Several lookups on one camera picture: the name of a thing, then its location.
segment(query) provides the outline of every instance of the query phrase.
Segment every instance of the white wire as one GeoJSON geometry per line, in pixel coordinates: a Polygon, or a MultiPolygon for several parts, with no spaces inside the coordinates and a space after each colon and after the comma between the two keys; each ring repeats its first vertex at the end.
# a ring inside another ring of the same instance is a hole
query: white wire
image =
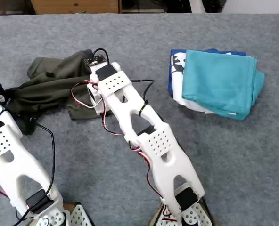
{"type": "Polygon", "coordinates": [[[78,100],[77,98],[74,97],[74,99],[75,99],[79,104],[81,104],[82,106],[87,107],[87,108],[95,108],[95,107],[98,106],[98,104],[101,103],[101,101],[103,100],[103,99],[101,98],[94,106],[88,106],[88,105],[84,104],[83,102],[81,102],[80,100],[78,100]]]}

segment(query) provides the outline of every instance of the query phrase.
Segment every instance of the dark green cloth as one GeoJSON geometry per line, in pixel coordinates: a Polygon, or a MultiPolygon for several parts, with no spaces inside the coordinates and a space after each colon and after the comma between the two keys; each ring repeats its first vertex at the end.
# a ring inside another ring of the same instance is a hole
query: dark green cloth
{"type": "MultiPolygon", "coordinates": [[[[24,134],[31,134],[34,130],[32,120],[51,108],[66,106],[71,119],[99,117],[94,109],[77,104],[70,93],[74,84],[90,79],[88,59],[91,57],[89,49],[65,59],[38,57],[27,71],[30,80],[4,91],[3,95],[7,99],[5,107],[24,134]]],[[[87,105],[92,105],[86,84],[75,87],[74,95],[87,105]]]]}

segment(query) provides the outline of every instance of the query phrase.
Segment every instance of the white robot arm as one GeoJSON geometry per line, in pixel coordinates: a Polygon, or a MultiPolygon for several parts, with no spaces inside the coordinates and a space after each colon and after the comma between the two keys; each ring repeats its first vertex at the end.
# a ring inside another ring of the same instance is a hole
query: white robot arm
{"type": "Polygon", "coordinates": [[[65,220],[63,199],[55,185],[50,187],[50,178],[40,163],[24,148],[20,139],[22,133],[11,114],[0,105],[0,185],[10,200],[10,203],[25,218],[49,219],[51,225],[59,226],[65,220]],[[14,158],[5,158],[11,152],[14,158]],[[27,176],[38,182],[42,190],[25,198],[21,193],[19,178],[27,176]]]}
{"type": "MultiPolygon", "coordinates": [[[[125,140],[138,147],[136,150],[141,150],[148,157],[161,201],[172,213],[174,221],[179,225],[182,225],[182,219],[189,225],[197,223],[199,218],[196,217],[196,221],[194,218],[190,219],[187,213],[193,212],[194,206],[201,209],[198,201],[204,196],[205,191],[190,159],[179,146],[169,124],[165,123],[142,99],[119,64],[103,62],[97,67],[95,62],[92,72],[90,80],[97,83],[97,86],[88,84],[87,87],[91,101],[96,105],[97,114],[103,112],[103,103],[97,104],[102,98],[107,109],[111,110],[118,119],[125,140]],[[122,96],[127,98],[126,103],[120,101],[122,96]],[[147,120],[151,127],[141,134],[136,134],[132,128],[132,114],[147,120]],[[174,179],[177,176],[184,178],[186,183],[174,190],[174,179]]],[[[208,215],[202,211],[200,211],[201,217],[204,217],[207,225],[211,226],[212,222],[208,215]]]]}

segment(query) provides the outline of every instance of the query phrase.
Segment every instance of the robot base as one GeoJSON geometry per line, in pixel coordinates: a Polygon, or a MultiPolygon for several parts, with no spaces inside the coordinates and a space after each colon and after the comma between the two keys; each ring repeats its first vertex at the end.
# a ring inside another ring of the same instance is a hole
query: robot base
{"type": "Polygon", "coordinates": [[[206,212],[202,204],[195,203],[182,212],[182,225],[179,225],[177,218],[170,214],[165,205],[161,205],[148,226],[219,226],[215,222],[212,224],[206,212]]]}

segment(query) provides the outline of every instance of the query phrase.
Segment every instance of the black cable tie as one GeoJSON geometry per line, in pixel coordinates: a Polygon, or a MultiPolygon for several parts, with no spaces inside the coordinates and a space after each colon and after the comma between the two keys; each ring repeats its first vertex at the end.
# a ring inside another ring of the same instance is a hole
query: black cable tie
{"type": "Polygon", "coordinates": [[[141,107],[140,111],[139,111],[139,117],[141,115],[141,112],[144,110],[144,108],[146,107],[146,105],[149,104],[149,101],[148,100],[145,100],[145,103],[144,105],[141,107]]]}
{"type": "Polygon", "coordinates": [[[0,112],[0,116],[2,115],[2,113],[5,111],[5,108],[2,108],[2,111],[0,112]]]}

